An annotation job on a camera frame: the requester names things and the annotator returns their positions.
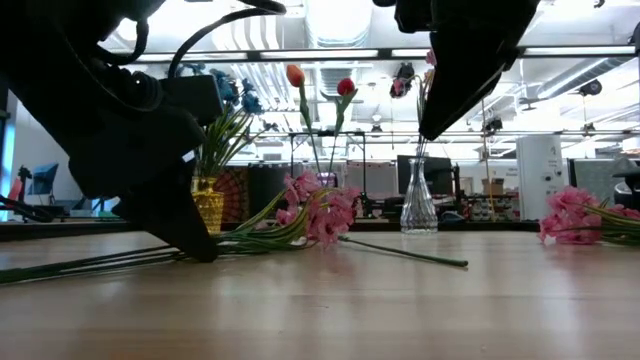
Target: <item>table surface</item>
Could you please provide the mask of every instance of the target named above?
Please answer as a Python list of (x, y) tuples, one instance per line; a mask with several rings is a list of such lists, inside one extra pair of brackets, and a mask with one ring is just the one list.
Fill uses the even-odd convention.
[[(640, 251), (531, 233), (172, 263), (0, 287), (0, 359), (640, 359)], [(0, 268), (150, 247), (144, 233), (0, 244)]]

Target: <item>glass vase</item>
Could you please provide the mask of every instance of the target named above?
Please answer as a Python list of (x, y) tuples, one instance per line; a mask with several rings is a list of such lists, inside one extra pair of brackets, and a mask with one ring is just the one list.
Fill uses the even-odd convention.
[(400, 217), (402, 232), (405, 234), (437, 232), (438, 216), (424, 178), (424, 158), (410, 159), (409, 164), (411, 180), (409, 180)]
[(224, 194), (213, 190), (216, 181), (214, 177), (198, 176), (191, 180), (191, 195), (209, 235), (219, 234), (222, 229)]

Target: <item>ceiling duct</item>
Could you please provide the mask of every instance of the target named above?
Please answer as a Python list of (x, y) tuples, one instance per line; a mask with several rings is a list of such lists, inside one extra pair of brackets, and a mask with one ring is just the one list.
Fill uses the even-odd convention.
[[(504, 112), (506, 109), (516, 105), (509, 97), (514, 95), (517, 96), (521, 92), (526, 93), (527, 96), (520, 98), (519, 103), (522, 105), (553, 99), (597, 79), (599, 76), (622, 66), (632, 59), (632, 57), (586, 59), (541, 85), (528, 86), (524, 88), (514, 86), (514, 88), (507, 91), (503, 96), (495, 99), (493, 103), (488, 104), (485, 107), (485, 111), (490, 111), (491, 115), (494, 113), (498, 114)], [(482, 116), (482, 111), (471, 116), (469, 121), (476, 120), (479, 116)]]
[[(309, 48), (363, 48), (371, 26), (371, 0), (309, 0), (307, 4), (307, 40)], [(320, 69), (318, 90), (337, 96), (337, 86), (344, 78), (354, 78), (353, 62), (345, 67)]]
[(609, 71), (621, 66), (631, 57), (615, 57), (604, 59), (586, 59), (576, 64), (569, 70), (554, 77), (537, 87), (534, 98), (520, 99), (522, 104), (531, 104), (534, 102), (549, 100), (556, 96), (562, 95), (568, 91), (578, 88), (589, 81), (597, 79)]

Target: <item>clear glass vase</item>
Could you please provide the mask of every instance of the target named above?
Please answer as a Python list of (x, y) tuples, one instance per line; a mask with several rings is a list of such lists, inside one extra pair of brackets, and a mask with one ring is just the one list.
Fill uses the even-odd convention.
[(406, 234), (437, 232), (438, 216), (424, 178), (424, 158), (411, 159), (409, 164), (411, 180), (409, 180), (400, 217), (402, 232)]

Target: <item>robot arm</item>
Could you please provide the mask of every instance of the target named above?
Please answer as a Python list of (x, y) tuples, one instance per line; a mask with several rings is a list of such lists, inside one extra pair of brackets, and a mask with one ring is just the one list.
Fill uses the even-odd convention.
[(430, 31), (438, 59), (420, 133), (434, 140), (483, 97), (518, 57), (539, 0), (373, 0), (395, 6), (402, 32)]
[[(222, 104), (212, 101), (219, 98), (215, 81), (156, 80), (117, 66), (144, 51), (146, 19), (162, 2), (2, 0), (0, 11), (14, 20), (0, 25), (10, 34), (4, 46), (14, 53), (0, 59), (0, 74), (69, 155), (85, 196), (118, 196), (114, 213), (193, 258), (213, 261), (216, 244), (190, 194), (193, 164), (182, 157), (204, 140), (198, 120), (221, 113)], [(245, 17), (284, 10), (271, 1), (245, 2), (265, 8)], [(134, 54), (99, 48), (125, 17), (138, 22)], [(34, 71), (43, 65), (47, 71)]]

